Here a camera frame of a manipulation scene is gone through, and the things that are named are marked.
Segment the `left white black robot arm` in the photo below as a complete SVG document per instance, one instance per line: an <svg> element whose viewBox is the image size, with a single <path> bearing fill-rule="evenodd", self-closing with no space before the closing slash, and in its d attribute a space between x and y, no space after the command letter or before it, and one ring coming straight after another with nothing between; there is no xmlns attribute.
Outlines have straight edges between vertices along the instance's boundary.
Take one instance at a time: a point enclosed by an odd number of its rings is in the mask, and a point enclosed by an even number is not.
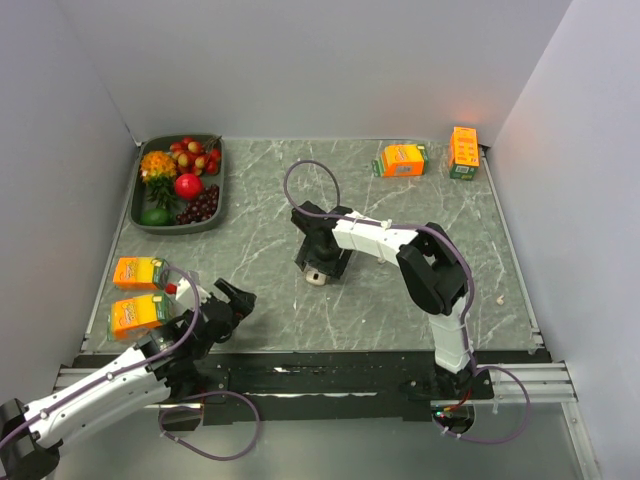
<svg viewBox="0 0 640 480"><path fill-rule="evenodd" d="M207 380L197 361L228 341L256 303L255 294L223 279L215 286L223 299L189 286L195 306L76 383L38 400L2 404L5 478L43 479L57 468L63 448L148 405L202 392Z"/></svg>

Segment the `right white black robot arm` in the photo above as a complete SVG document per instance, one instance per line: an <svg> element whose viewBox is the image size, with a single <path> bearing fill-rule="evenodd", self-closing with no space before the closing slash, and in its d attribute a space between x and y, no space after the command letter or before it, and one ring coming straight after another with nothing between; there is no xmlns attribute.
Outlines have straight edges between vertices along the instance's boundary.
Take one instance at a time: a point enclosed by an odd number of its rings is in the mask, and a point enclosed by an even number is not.
<svg viewBox="0 0 640 480"><path fill-rule="evenodd" d="M429 315L438 390L454 399L471 387L463 333L468 275L439 225L401 228L343 206L325 212L309 201L292 209L291 221L304 234L295 264L310 284L340 279L354 252L398 267L411 300Z"/></svg>

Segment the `beige earbud charging case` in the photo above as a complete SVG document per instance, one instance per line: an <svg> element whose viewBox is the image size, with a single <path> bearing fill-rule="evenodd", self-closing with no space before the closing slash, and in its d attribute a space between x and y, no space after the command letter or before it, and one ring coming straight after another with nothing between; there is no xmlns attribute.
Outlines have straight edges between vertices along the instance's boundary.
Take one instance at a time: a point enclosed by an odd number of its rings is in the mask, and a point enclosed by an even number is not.
<svg viewBox="0 0 640 480"><path fill-rule="evenodd" d="M305 273L305 280L313 286L324 286L328 281L328 276L317 269L308 269Z"/></svg>

